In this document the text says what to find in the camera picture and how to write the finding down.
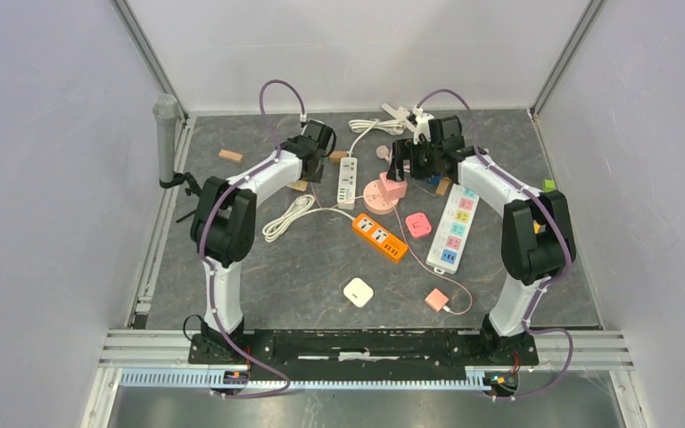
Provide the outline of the beige cube socket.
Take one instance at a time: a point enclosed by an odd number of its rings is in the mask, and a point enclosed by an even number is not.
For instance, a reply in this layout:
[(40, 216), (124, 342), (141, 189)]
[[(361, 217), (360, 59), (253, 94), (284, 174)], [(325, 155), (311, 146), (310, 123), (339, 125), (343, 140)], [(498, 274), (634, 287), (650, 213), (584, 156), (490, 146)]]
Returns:
[(286, 187), (289, 189), (292, 189), (296, 192), (304, 193), (307, 191), (308, 185), (309, 184), (306, 181), (297, 180), (297, 181), (294, 181), (294, 182), (288, 184)]

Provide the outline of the long white power strip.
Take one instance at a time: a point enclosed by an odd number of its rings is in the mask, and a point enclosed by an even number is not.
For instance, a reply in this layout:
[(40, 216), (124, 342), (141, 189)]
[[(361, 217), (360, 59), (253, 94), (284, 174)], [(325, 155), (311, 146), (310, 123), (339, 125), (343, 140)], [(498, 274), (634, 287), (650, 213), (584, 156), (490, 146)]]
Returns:
[(458, 184), (451, 187), (426, 258), (426, 265), (435, 273), (453, 275), (458, 271), (479, 201), (473, 190)]

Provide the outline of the pink adapter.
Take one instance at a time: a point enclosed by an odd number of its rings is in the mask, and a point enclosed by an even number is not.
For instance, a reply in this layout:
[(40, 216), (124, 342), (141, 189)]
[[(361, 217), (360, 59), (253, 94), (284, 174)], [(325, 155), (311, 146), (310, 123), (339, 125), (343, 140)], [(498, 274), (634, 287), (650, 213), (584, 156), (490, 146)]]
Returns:
[(427, 237), (432, 233), (432, 225), (424, 212), (416, 212), (406, 216), (406, 227), (414, 239)]

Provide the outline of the orange power strip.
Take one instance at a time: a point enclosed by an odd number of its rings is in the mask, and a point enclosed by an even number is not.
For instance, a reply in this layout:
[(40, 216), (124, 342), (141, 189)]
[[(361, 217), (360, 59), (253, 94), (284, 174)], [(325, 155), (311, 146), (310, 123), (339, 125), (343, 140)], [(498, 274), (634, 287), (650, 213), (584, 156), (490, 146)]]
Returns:
[(351, 228), (357, 236), (395, 264), (400, 263), (408, 252), (408, 246), (400, 238), (365, 213), (359, 214), (351, 221)]

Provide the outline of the pink charger plug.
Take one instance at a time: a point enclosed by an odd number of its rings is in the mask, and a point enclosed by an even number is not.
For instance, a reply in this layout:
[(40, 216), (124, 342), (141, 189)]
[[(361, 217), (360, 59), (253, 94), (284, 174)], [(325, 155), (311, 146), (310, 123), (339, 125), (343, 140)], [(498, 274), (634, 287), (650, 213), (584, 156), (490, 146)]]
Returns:
[(450, 299), (439, 289), (432, 289), (425, 297), (425, 303), (435, 312), (443, 311)]

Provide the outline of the white square adapter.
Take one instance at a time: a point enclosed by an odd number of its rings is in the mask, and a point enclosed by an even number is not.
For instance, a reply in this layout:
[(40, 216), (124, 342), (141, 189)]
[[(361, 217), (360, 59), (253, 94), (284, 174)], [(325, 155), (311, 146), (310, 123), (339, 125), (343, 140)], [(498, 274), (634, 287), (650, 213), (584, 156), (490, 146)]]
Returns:
[(375, 295), (371, 286), (359, 277), (351, 279), (343, 287), (342, 293), (346, 299), (360, 309), (364, 308)]

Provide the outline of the dark blue cube adapter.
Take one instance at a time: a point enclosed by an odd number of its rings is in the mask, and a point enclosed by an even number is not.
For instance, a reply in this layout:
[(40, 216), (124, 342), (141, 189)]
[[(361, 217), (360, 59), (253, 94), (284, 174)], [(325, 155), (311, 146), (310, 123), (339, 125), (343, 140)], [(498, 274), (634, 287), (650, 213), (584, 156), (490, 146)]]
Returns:
[(442, 181), (442, 176), (441, 175), (433, 175), (431, 177), (424, 178), (423, 181), (429, 185), (437, 186)]

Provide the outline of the pink cube socket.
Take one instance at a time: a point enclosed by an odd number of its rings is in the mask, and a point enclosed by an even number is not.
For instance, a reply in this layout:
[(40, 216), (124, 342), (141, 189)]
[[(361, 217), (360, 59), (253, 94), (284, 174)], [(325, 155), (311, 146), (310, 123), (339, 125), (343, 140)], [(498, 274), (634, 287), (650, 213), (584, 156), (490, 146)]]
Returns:
[(378, 189), (386, 201), (394, 202), (406, 196), (408, 183), (388, 179), (387, 173), (382, 172), (378, 178)]

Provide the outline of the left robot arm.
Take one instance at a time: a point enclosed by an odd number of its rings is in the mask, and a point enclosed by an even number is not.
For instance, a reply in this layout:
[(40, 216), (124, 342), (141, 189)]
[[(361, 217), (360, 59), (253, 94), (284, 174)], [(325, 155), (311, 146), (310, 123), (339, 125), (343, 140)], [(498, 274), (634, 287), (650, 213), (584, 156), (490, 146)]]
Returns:
[(243, 328), (241, 271), (255, 240), (258, 207), (293, 182), (318, 183), (335, 145), (334, 130), (312, 119), (256, 166), (203, 183), (190, 235), (206, 279), (205, 331), (221, 362), (234, 363), (244, 352), (244, 339), (235, 332)]

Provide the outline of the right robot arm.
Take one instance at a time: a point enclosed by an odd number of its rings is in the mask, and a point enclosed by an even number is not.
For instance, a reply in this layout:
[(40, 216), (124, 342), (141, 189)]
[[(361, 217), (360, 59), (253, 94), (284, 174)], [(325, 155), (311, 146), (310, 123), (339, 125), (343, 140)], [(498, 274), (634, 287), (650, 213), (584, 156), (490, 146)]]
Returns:
[(479, 341), (482, 357), (501, 364), (528, 334), (531, 314), (545, 289), (575, 260), (567, 199), (559, 191), (542, 192), (522, 183), (486, 150), (468, 146), (457, 116), (436, 119), (415, 109), (405, 121), (413, 135), (392, 144), (388, 179), (448, 177), (501, 216), (501, 259), (508, 275), (499, 300), (483, 320)]

